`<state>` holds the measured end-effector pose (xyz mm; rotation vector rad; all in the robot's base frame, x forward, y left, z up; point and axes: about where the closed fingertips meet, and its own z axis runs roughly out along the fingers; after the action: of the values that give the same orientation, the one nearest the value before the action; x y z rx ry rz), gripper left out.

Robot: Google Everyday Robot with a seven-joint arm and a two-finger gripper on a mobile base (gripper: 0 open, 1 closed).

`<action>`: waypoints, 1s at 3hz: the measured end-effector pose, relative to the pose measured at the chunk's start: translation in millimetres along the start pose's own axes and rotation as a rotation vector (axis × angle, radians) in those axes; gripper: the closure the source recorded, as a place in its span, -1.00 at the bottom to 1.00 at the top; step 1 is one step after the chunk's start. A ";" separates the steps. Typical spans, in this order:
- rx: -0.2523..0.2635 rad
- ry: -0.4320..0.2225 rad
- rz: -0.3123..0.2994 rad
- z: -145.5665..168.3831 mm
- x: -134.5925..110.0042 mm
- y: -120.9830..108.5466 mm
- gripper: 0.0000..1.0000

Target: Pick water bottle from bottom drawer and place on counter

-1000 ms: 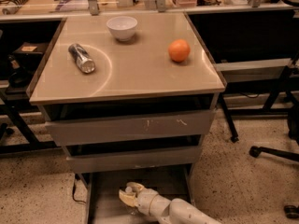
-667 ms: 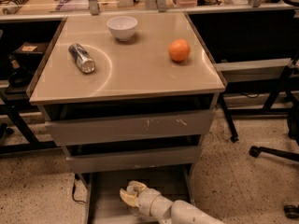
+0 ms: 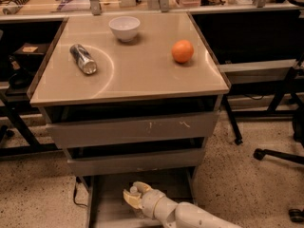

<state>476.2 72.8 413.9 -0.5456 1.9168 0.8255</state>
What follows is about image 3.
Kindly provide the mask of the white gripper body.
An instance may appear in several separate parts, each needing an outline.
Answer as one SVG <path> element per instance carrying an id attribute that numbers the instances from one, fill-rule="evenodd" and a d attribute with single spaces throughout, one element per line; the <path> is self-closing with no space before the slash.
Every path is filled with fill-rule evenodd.
<path id="1" fill-rule="evenodd" d="M 164 197 L 165 194 L 157 189 L 150 190 L 143 194 L 140 202 L 140 208 L 142 209 L 143 214 L 152 219 L 157 203 Z"/>

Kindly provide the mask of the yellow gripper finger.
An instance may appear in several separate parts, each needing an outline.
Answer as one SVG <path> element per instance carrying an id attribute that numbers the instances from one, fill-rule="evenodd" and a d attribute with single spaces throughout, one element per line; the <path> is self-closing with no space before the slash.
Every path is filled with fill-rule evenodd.
<path id="1" fill-rule="evenodd" d="M 146 193 L 152 190 L 152 187 L 145 182 L 135 181 L 133 185 L 140 193 Z"/>
<path id="2" fill-rule="evenodd" d="M 142 194 L 139 192 L 139 194 L 132 195 L 130 191 L 124 189 L 123 190 L 123 198 L 124 200 L 133 208 L 140 209 L 141 208 L 141 199 Z"/>

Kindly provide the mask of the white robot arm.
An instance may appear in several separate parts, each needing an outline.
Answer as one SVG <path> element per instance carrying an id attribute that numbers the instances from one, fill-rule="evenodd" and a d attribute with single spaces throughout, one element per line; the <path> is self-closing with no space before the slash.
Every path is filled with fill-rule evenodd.
<path id="1" fill-rule="evenodd" d="M 123 190 L 123 198 L 133 209 L 157 220 L 163 228 L 241 228 L 195 204 L 177 203 L 145 182 L 135 181 L 129 190 Z"/>

